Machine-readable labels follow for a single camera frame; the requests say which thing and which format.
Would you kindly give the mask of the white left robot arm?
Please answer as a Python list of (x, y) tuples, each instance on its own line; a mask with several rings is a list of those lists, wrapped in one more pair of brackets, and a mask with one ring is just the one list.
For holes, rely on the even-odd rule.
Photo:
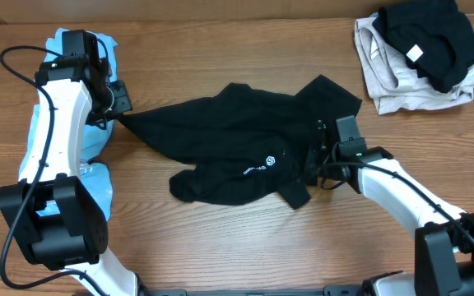
[[(13, 289), (30, 289), (70, 275), (93, 295), (146, 295), (140, 277), (108, 247), (105, 214), (81, 182), (85, 126), (105, 130), (109, 120), (132, 110), (123, 81), (96, 35), (69, 30), (62, 51), (42, 62), (28, 84), (39, 93), (35, 139), (18, 182), (0, 188), (0, 211), (9, 233), (0, 257), (0, 276)], [(29, 284), (9, 280), (6, 259), (16, 242), (32, 265), (53, 272)]]

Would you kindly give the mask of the black polo shirt with logo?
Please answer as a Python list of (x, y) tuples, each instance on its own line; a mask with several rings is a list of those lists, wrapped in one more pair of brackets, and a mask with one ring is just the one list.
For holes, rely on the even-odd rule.
[(183, 202), (241, 206), (279, 193), (296, 210), (311, 198), (300, 178), (320, 119), (355, 116), (361, 101), (325, 76), (296, 95), (230, 83), (218, 95), (119, 121), (142, 142), (183, 164), (169, 180)]

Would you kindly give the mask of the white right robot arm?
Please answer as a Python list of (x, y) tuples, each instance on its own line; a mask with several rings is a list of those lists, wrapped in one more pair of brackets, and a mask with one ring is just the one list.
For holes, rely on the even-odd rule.
[(437, 197), (381, 146), (369, 148), (355, 116), (315, 123), (308, 178), (348, 184), (386, 210), (413, 238), (414, 271), (327, 286), (326, 295), (474, 296), (474, 212)]

